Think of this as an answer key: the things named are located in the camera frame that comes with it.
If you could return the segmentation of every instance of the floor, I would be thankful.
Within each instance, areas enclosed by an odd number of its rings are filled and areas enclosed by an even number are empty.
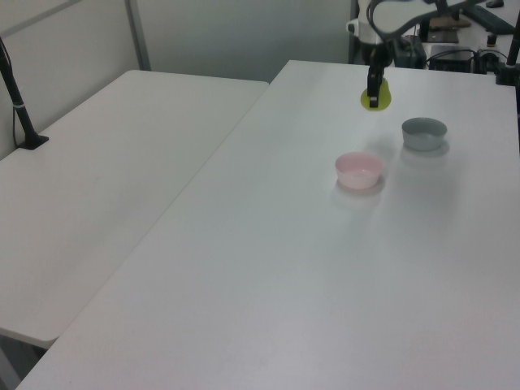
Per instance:
[[[45,350],[0,336],[0,390],[14,390]]]

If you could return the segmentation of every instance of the bowl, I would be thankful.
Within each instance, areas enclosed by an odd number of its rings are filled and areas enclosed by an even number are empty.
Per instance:
[[[412,118],[402,124],[405,146],[420,151],[435,150],[442,145],[448,131],[437,119]]]
[[[348,189],[373,187],[382,171],[383,162],[364,152],[343,154],[336,160],[338,181]]]

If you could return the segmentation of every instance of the table surface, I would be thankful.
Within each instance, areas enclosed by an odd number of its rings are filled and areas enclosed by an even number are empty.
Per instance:
[[[0,162],[0,334],[49,347],[266,83],[130,71]]]
[[[369,112],[366,67],[289,62],[20,389],[518,389],[514,89],[387,78]],[[403,149],[415,116],[441,149]]]

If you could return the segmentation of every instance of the white wall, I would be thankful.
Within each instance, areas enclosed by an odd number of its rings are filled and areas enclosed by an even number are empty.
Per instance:
[[[135,0],[151,69],[271,82],[289,59],[347,63],[352,0]]]
[[[125,71],[138,69],[124,0],[81,0],[3,40],[37,132]],[[11,100],[0,84],[3,158],[14,146]]]

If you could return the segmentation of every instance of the pink bowl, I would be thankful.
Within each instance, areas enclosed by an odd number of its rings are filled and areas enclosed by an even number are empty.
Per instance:
[[[336,160],[340,184],[349,189],[369,189],[377,183],[383,162],[372,154],[353,152]]]

